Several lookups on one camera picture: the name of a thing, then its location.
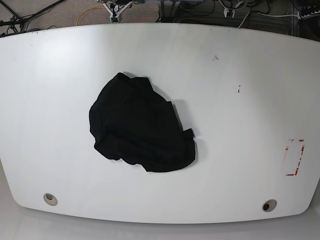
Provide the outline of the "black T-shirt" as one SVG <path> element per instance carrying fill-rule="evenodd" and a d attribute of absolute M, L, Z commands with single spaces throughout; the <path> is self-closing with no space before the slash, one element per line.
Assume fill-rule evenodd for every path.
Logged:
<path fill-rule="evenodd" d="M 89 125 L 101 155 L 146 172 L 181 170 L 196 158 L 192 129 L 182 129 L 172 102 L 147 77 L 115 75 L 91 106 Z"/>

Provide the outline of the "black tripod stand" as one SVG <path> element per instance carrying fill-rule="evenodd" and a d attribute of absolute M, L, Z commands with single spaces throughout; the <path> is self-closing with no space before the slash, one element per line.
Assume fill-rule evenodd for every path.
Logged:
<path fill-rule="evenodd" d="M 7 10 L 12 17 L 8 21 L 0 21 L 0 27 L 7 27 L 7 30 L 0 34 L 0 37 L 7 37 L 10 35 L 23 34 L 26 33 L 29 27 L 29 24 L 32 20 L 39 18 L 42 15 L 49 13 L 57 5 L 65 2 L 65 0 L 58 0 L 45 8 L 25 16 L 19 16 L 15 13 L 3 0 L 0 1 L 0 5 Z"/>

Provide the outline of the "red tape marking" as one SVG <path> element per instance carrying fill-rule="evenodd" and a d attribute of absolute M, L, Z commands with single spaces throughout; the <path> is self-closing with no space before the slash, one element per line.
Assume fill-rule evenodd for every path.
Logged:
<path fill-rule="evenodd" d="M 289 139 L 285 148 L 283 172 L 285 176 L 296 176 L 302 161 L 305 141 L 303 139 Z"/>

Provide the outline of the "white power strip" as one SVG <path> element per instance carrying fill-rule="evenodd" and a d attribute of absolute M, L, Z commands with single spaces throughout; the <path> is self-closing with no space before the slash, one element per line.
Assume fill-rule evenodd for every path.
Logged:
<path fill-rule="evenodd" d="M 300 10 L 297 14 L 297 18 L 299 20 L 306 20 L 313 17 L 319 17 L 320 16 L 320 9 L 319 8 L 304 8 Z"/>

